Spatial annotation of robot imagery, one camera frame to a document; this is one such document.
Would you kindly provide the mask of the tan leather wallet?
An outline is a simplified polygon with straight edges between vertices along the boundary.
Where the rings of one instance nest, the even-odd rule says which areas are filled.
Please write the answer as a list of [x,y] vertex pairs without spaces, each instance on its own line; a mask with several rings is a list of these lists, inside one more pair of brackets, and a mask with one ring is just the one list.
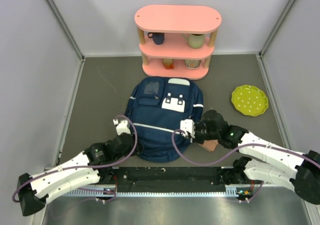
[[218,145],[219,142],[217,140],[206,140],[203,144],[201,144],[201,147],[203,147],[209,152],[213,152]]

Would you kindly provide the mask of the navy blue backpack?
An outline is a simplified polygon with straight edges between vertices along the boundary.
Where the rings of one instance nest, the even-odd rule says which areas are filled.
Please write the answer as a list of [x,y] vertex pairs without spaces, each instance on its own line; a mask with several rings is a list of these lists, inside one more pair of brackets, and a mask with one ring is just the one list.
[[153,163],[168,163],[179,158],[172,144],[183,153],[191,144],[179,132],[181,121],[200,121],[204,109],[203,92],[187,78],[153,76],[144,78],[129,97],[124,115],[134,124],[138,155]]

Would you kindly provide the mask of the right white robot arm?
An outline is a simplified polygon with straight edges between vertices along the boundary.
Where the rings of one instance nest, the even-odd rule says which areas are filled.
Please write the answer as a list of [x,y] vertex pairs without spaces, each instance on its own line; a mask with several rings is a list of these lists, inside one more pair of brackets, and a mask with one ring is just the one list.
[[233,164],[239,183],[259,180],[294,191],[304,201],[320,203],[320,154],[292,151],[264,140],[247,129],[229,125],[215,110],[204,113],[191,130],[196,143],[217,140],[226,149],[243,154]]

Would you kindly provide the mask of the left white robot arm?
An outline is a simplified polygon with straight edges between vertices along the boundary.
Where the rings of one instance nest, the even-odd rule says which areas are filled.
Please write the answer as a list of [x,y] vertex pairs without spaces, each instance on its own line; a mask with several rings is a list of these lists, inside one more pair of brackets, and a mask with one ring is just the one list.
[[20,205],[24,217],[33,215],[68,192],[90,184],[109,183],[114,176],[113,167],[142,150],[137,136],[127,133],[94,143],[50,170],[20,175],[12,200]]

